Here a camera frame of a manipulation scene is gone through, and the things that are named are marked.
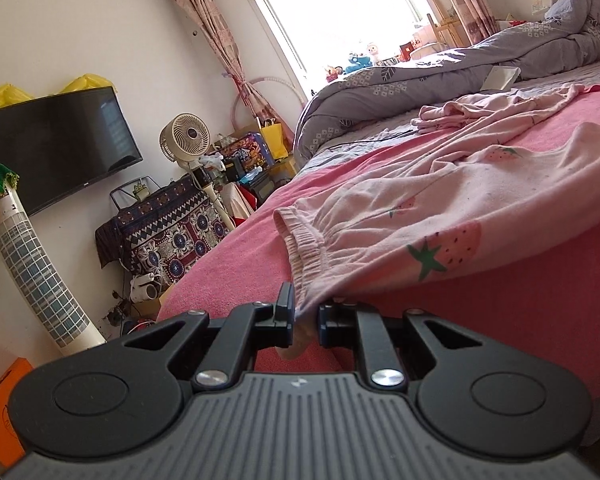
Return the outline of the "patterned dark cloth covered cabinet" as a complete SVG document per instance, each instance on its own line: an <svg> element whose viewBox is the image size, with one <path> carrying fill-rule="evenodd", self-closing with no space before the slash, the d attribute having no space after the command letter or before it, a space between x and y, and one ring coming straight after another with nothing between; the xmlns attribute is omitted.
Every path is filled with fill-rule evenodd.
<svg viewBox="0 0 600 480"><path fill-rule="evenodd" d="M207 194L185 176L121 209L95 231L95 245L102 266L117 262L169 286L229 232Z"/></svg>

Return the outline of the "blue plush toy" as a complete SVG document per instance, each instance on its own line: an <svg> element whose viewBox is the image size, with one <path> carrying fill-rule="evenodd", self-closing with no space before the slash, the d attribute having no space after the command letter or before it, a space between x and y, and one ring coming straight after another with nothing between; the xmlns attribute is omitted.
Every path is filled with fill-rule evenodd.
<svg viewBox="0 0 600 480"><path fill-rule="evenodd" d="M349 65L343 69L343 73L352 74L358 70L364 70L373 66L373 62L369 56L362 54L351 54L349 58Z"/></svg>

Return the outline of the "pink hula hoop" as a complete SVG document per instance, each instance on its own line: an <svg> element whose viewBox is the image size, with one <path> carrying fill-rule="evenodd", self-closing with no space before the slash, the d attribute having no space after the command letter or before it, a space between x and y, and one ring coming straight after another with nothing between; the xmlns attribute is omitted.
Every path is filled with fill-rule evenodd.
<svg viewBox="0 0 600 480"><path fill-rule="evenodd" d="M279 119L284 125L288 124L284 116L280 114L279 110L274 106L274 102L271 99L268 99L265 94L257 88L258 84L278 84L279 86L284 87L294 96L300 112L302 112L306 105L304 94L284 78L263 76L249 79L241 84L236 84L237 94L232 103L232 107L230 108L230 123L234 130L237 130L239 127L238 105L242 104L248 112L251 112L251 101L249 99L249 94L244 90L245 86L249 87L256 94L257 104L260 105L260 114L256 114L257 118L262 118L264 112L272 112L274 118Z"/></svg>

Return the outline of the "orange cardboard box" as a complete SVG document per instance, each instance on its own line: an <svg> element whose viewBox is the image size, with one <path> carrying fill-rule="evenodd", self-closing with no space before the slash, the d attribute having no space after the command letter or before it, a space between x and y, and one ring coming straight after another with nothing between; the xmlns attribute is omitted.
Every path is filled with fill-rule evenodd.
<svg viewBox="0 0 600 480"><path fill-rule="evenodd" d="M24 455L9 419L8 399L15 385L31 370L33 367L27 359L17 358L0 378L0 464L6 468L11 467Z"/></svg>

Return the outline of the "colourful toy box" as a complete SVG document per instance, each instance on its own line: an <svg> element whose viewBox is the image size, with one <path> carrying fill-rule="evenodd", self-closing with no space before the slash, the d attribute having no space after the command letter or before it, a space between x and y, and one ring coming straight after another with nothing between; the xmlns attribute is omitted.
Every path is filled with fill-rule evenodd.
<svg viewBox="0 0 600 480"><path fill-rule="evenodd" d="M248 132L237 141L220 149L225 160L238 159L245 172L253 168L266 169L274 165L274 158L260 132Z"/></svg>

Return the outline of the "left pink curtain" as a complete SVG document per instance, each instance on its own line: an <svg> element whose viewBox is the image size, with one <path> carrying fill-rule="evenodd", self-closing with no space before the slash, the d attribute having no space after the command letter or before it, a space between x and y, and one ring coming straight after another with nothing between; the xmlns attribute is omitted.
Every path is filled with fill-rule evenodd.
<svg viewBox="0 0 600 480"><path fill-rule="evenodd" d="M242 67L242 59L230 28L214 0L174 0L193 21L215 57L219 60L224 74L233 81L237 91L237 99L250 110L251 115L264 122L265 119L275 119L282 125L282 136L285 148L292 148L294 134L279 116L271 103L262 96L262 93L247 80Z"/></svg>

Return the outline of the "yellow plastic bag behind television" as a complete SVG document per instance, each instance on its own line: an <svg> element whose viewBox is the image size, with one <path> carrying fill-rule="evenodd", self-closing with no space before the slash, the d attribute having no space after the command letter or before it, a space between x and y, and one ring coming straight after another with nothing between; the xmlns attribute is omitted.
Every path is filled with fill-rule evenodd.
<svg viewBox="0 0 600 480"><path fill-rule="evenodd" d="M59 94L98 88L114 89L114 84L102 76L95 74L84 74L71 81L70 84L67 84L65 88L59 91ZM30 93L25 92L13 84L2 84L0 86L0 108L21 104L33 99L34 96L31 96Z"/></svg>

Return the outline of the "pink strawberry pajama pants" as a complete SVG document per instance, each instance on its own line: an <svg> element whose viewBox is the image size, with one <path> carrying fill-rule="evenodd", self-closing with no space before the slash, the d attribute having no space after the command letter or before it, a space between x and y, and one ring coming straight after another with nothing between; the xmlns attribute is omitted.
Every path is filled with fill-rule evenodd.
<svg viewBox="0 0 600 480"><path fill-rule="evenodd" d="M278 208L297 314L456 278L544 252L600 223L600 124L559 148L517 136L565 110L571 86L502 105L460 130Z"/></svg>

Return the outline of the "pink bed blanket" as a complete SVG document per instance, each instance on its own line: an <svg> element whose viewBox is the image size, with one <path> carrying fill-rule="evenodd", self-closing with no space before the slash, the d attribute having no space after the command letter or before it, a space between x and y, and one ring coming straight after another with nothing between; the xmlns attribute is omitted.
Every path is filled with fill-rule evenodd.
<svg viewBox="0 0 600 480"><path fill-rule="evenodd" d="M517 136L515 144L534 152L549 151L562 146L580 122L600 124L600 86L580 87L582 96ZM480 116L467 125L502 105L528 99L492 96L481 104ZM274 221L278 208L457 130L427 133L296 177L185 274L169 292L160 320L193 309L222 318L238 304L273 300L280 284L294 284L286 244ZM544 252L504 266L347 299L369 302L383 314L397 314L409 307L424 309L568 368L600 398L600 223ZM310 318L298 317L291 348L270 349L258 356L259 370L307 373L349 367L342 351L317 344L315 312Z"/></svg>

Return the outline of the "grey patterned quilt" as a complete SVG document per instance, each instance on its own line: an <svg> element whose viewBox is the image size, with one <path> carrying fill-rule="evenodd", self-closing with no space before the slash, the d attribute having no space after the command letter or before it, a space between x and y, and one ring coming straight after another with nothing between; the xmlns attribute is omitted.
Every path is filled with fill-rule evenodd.
<svg viewBox="0 0 600 480"><path fill-rule="evenodd" d="M469 48L363 68L328 84L304 108L294 156L306 164L326 142L368 122L480 90L495 66L531 80L600 62L600 0L558 0L542 21L504 29Z"/></svg>

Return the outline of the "beige round fan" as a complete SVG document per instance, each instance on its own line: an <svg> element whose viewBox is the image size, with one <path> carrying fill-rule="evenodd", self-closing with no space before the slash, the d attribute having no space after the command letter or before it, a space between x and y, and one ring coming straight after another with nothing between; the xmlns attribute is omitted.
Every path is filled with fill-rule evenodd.
<svg viewBox="0 0 600 480"><path fill-rule="evenodd" d="M210 148L211 134L198 116L182 113L161 130L159 144L167 159L191 170L200 166L199 159Z"/></svg>

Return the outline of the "white tower air conditioner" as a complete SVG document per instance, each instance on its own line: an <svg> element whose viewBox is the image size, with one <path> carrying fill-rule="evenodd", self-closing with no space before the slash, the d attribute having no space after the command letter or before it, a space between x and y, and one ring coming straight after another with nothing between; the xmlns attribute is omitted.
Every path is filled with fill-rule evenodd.
<svg viewBox="0 0 600 480"><path fill-rule="evenodd" d="M0 254L22 298L62 354L105 342L56 270L11 186L0 197Z"/></svg>

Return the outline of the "white book on bed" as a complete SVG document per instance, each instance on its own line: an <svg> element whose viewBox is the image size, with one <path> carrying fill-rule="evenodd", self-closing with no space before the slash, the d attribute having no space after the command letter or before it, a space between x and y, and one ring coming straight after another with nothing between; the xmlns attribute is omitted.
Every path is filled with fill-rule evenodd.
<svg viewBox="0 0 600 480"><path fill-rule="evenodd" d="M519 78L520 68L512 66L493 66L482 84L481 92L505 92L513 87Z"/></svg>

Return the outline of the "black wall television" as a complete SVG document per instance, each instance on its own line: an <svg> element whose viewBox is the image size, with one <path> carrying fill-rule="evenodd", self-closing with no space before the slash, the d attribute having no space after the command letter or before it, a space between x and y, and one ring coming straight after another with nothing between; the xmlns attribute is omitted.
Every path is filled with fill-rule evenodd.
<svg viewBox="0 0 600 480"><path fill-rule="evenodd" d="M142 160L113 88L0 108L0 163L30 216Z"/></svg>

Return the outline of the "wooden chair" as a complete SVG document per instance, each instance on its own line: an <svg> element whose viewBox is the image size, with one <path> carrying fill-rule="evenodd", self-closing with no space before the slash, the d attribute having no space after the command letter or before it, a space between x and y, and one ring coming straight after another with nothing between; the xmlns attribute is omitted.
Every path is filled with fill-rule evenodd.
<svg viewBox="0 0 600 480"><path fill-rule="evenodd" d="M446 48L464 48L466 42L460 36L456 26L460 24L457 18L444 18L436 22L430 13L427 14L429 25L439 44Z"/></svg>

